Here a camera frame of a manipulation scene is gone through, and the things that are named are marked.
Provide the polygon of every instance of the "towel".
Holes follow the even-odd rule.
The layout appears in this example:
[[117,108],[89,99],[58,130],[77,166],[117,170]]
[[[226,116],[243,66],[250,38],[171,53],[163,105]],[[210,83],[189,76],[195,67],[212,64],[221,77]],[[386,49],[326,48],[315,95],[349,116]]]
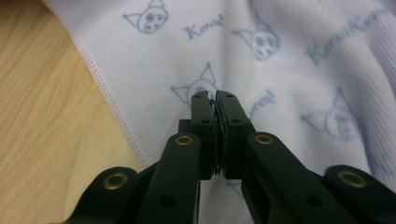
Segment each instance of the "towel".
[[[347,164],[396,190],[396,1],[43,2],[143,167],[193,94],[223,90],[308,169]],[[200,223],[252,223],[240,185],[203,181]]]

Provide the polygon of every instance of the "light brown tabletop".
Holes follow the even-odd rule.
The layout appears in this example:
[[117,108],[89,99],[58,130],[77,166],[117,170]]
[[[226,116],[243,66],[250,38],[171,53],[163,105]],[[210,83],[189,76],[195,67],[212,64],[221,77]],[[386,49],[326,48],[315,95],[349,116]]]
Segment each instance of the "light brown tabletop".
[[66,30],[0,1],[0,223],[56,223],[102,171],[137,164]]

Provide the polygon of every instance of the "brass screw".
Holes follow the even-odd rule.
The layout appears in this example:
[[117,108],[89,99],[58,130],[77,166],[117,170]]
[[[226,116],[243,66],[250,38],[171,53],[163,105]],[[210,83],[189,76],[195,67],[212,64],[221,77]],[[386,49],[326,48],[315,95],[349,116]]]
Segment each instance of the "brass screw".
[[176,143],[177,143],[178,145],[181,145],[181,146],[189,145],[189,144],[191,144],[192,142],[193,142],[193,141],[192,141],[192,138],[189,137],[189,136],[187,136],[187,135],[179,136],[179,137],[177,137],[177,139],[176,139]]
[[367,181],[351,171],[344,170],[338,173],[338,178],[340,178],[344,183],[348,184],[349,186],[362,189],[367,186]]
[[271,143],[274,142],[272,137],[265,135],[265,134],[256,135],[256,137],[254,137],[254,140],[256,140],[256,142],[263,144],[263,145],[270,145]]
[[128,176],[123,172],[118,172],[106,177],[105,181],[103,182],[103,187],[105,189],[120,189],[128,182]]

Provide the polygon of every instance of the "table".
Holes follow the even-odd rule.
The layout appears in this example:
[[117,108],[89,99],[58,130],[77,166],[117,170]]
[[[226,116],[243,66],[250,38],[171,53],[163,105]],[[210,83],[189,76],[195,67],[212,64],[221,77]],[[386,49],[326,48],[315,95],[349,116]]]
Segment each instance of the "table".
[[74,44],[38,0],[0,1],[0,223],[57,223],[113,166],[140,171]]

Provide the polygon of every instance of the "cartoon cat drawing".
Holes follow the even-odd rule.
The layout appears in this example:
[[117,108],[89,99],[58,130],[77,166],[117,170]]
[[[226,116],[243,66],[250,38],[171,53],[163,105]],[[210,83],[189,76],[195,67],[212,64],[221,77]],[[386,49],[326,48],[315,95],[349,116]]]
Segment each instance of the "cartoon cat drawing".
[[148,8],[140,14],[123,15],[123,17],[137,27],[144,34],[153,34],[158,31],[168,20],[162,0],[152,0]]
[[235,30],[233,34],[245,40],[254,57],[259,61],[267,60],[279,51],[279,37],[277,37],[270,26],[262,22],[258,16],[256,29]]
[[337,90],[330,109],[301,116],[301,120],[318,132],[338,140],[349,141],[360,136],[358,121],[341,89]]
[[191,97],[199,91],[207,91],[209,99],[215,99],[217,90],[215,84],[216,80],[213,76],[211,65],[207,63],[206,68],[198,79],[186,86],[171,87],[171,91],[173,91],[183,103],[191,106]]

